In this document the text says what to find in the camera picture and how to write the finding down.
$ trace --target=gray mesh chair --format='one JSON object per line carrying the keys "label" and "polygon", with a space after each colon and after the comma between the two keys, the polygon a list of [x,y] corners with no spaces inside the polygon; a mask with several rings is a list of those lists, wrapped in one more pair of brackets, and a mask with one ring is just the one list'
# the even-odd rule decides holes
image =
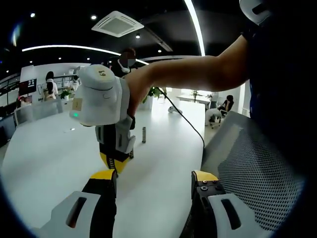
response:
{"label": "gray mesh chair", "polygon": [[268,231],[286,219],[305,184],[257,125],[235,112],[205,147],[201,170],[218,176],[226,193],[247,204]]}

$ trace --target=air conditioner vent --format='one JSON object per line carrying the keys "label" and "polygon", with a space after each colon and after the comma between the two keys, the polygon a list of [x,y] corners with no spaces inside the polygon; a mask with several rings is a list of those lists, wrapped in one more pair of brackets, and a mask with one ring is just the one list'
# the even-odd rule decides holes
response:
{"label": "air conditioner vent", "polygon": [[99,31],[115,37],[121,37],[133,31],[143,28],[144,25],[124,15],[121,12],[113,11],[101,19],[93,28],[93,31]]}

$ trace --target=metal spring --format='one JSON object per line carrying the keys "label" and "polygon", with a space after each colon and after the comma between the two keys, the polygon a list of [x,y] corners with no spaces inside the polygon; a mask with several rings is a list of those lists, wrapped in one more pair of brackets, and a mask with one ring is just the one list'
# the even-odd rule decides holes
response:
{"label": "metal spring", "polygon": [[147,131],[146,128],[142,128],[142,143],[145,143],[147,141]]}
{"label": "metal spring", "polygon": [[134,151],[133,151],[133,149],[130,151],[129,157],[130,157],[130,159],[133,159],[133,158],[134,158]]}
{"label": "metal spring", "polygon": [[115,169],[114,159],[109,158],[109,169]]}

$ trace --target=ceiling light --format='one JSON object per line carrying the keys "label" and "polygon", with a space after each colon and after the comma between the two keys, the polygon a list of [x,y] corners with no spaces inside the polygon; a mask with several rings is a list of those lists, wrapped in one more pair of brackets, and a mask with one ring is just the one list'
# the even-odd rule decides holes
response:
{"label": "ceiling light", "polygon": [[203,35],[202,35],[202,31],[200,29],[200,25],[199,25],[199,21],[198,21],[198,17],[194,8],[194,5],[192,3],[191,0],[184,0],[188,11],[192,17],[192,21],[194,23],[195,26],[195,30],[196,30],[196,34],[197,34],[197,38],[198,38],[198,42],[199,42],[199,47],[200,47],[200,53],[202,56],[205,56],[205,47],[204,47],[204,42],[203,42]]}
{"label": "ceiling light", "polygon": [[[85,50],[91,50],[91,51],[99,51],[99,52],[104,52],[112,55],[119,56],[121,55],[120,53],[113,52],[113,51],[107,51],[104,49],[99,49],[99,48],[94,48],[94,47],[87,47],[87,46],[73,46],[73,45],[47,45],[47,46],[34,46],[30,48],[25,48],[22,49],[22,52],[25,51],[32,51],[32,50],[37,50],[37,49],[44,49],[44,48],[78,48],[78,49],[85,49]],[[137,62],[140,62],[142,64],[148,65],[149,63],[146,63],[142,60],[136,59]]]}

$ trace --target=green plant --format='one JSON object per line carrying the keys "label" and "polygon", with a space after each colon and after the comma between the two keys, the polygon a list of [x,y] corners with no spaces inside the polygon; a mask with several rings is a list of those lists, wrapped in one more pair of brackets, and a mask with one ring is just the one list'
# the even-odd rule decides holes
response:
{"label": "green plant", "polygon": [[[152,87],[152,88],[150,88],[147,96],[149,96],[149,97],[154,96],[154,97],[158,98],[161,94],[162,94],[161,91],[157,87]],[[146,100],[148,98],[147,96],[143,99],[142,103],[146,102]]]}
{"label": "green plant", "polygon": [[202,96],[201,94],[198,93],[197,90],[193,90],[193,91],[192,91],[192,95],[194,96],[194,103],[196,102],[196,97],[197,97],[197,96]]}
{"label": "green plant", "polygon": [[66,96],[70,95],[70,91],[69,90],[63,90],[61,95],[60,95],[60,98],[62,99],[65,99]]}

